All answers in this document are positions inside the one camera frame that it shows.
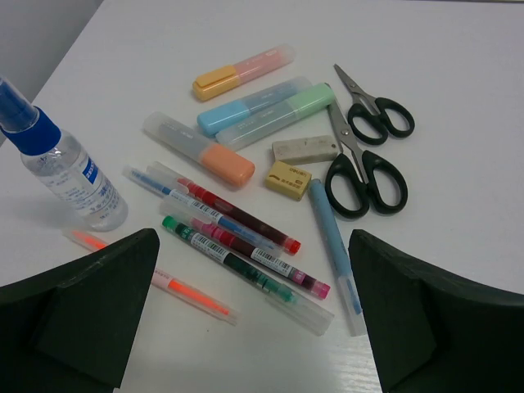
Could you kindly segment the clear spray bottle blue cap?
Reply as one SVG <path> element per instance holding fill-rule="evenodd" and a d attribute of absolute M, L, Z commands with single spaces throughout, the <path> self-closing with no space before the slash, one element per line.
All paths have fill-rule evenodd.
<path fill-rule="evenodd" d="M 88 227 L 118 228 L 128 206 L 83 145 L 1 78 L 1 133 L 18 149 L 25 168 Z"/>

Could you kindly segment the small black-handled scissors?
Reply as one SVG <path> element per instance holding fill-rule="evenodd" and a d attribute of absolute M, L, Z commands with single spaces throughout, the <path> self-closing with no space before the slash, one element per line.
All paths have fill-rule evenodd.
<path fill-rule="evenodd" d="M 353 134 L 361 141 L 371 146 L 380 146 L 390 135 L 395 138 L 407 138 L 415 130 L 415 121 L 411 113 L 398 102 L 385 97 L 373 97 L 366 93 L 339 65 L 334 64 L 338 77 L 349 91 L 353 104 L 347 112 L 347 122 Z M 400 115 L 407 125 L 405 129 L 396 128 L 388 115 L 394 111 Z M 365 135 L 355 125 L 355 118 L 364 120 L 378 133 L 377 138 Z"/>

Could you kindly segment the large black-handled scissors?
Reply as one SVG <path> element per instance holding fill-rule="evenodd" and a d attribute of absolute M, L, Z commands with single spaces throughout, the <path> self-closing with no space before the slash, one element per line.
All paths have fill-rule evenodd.
<path fill-rule="evenodd" d="M 370 206 L 373 206 L 382 215 L 393 215 L 402 211 L 407 204 L 409 195 L 408 186 L 402 173 L 388 160 L 359 147 L 357 138 L 342 114 L 338 102 L 328 105 L 327 112 L 340 148 L 340 154 L 331 163 L 324 182 L 324 189 L 331 207 L 347 219 L 357 219 L 364 216 Z M 374 175 L 374 171 L 377 169 L 390 176 L 398 186 L 400 198 L 397 204 L 389 205 L 383 200 Z M 359 202 L 357 210 L 344 207 L 336 199 L 332 190 L 332 180 L 337 175 L 350 182 Z"/>

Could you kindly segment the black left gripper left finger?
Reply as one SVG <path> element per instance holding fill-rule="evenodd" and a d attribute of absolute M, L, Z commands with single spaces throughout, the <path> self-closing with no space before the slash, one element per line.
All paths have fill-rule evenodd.
<path fill-rule="evenodd" d="M 120 387 L 160 249 L 144 228 L 1 288 L 3 392 Z"/>

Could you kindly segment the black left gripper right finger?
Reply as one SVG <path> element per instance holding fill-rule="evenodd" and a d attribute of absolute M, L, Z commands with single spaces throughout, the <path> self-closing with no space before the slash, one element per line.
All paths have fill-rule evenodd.
<path fill-rule="evenodd" d="M 350 262 L 384 392 L 521 392 L 523 296 L 458 276 L 361 229 Z"/>

